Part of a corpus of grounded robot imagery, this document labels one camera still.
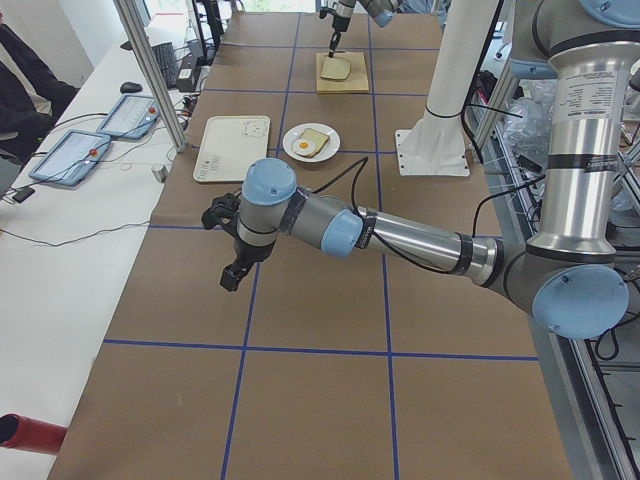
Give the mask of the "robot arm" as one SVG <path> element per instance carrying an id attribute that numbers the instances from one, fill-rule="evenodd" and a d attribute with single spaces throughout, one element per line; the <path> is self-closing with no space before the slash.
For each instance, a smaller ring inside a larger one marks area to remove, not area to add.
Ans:
<path id="1" fill-rule="evenodd" d="M 554 71 L 557 89 L 537 232 L 522 244 L 464 234 L 483 198 L 471 192 L 460 118 L 466 88 L 486 47 L 481 37 L 500 11 L 497 1 L 457 1 L 423 118 L 397 132 L 400 185 L 392 215 L 301 186 L 276 158 L 254 162 L 235 194 L 203 215 L 234 239 L 235 260 L 221 275 L 233 291 L 266 260 L 279 235 L 344 258 L 372 248 L 425 270 L 469 278 L 530 315 L 547 331 L 590 339 L 624 317 L 629 291 L 615 271 L 605 235 L 624 100 L 639 58 L 635 1 L 518 1 L 512 62 L 519 75 Z"/>
<path id="2" fill-rule="evenodd" d="M 319 17 L 332 17 L 333 34 L 329 43 L 328 57 L 332 58 L 339 46 L 343 33 L 348 31 L 355 7 L 360 5 L 380 26 L 385 27 L 398 11 L 401 1 L 389 0 L 338 0 L 328 1 L 319 11 Z"/>

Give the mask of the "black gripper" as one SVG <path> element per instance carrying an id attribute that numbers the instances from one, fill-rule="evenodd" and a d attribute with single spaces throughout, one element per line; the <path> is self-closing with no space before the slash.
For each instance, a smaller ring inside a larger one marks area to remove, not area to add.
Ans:
<path id="1" fill-rule="evenodd" d="M 341 33 L 345 33 L 348 30 L 351 18 L 342 17 L 338 14 L 333 15 L 333 29 L 335 30 L 331 36 L 329 43 L 328 56 L 333 58 L 341 40 Z"/>
<path id="2" fill-rule="evenodd" d="M 223 269 L 220 285 L 228 292 L 235 292 L 238 289 L 238 283 L 241 283 L 256 263 L 266 260 L 272 250 L 273 243 L 255 246 L 235 234 L 234 251 L 236 257 L 230 268 Z"/>

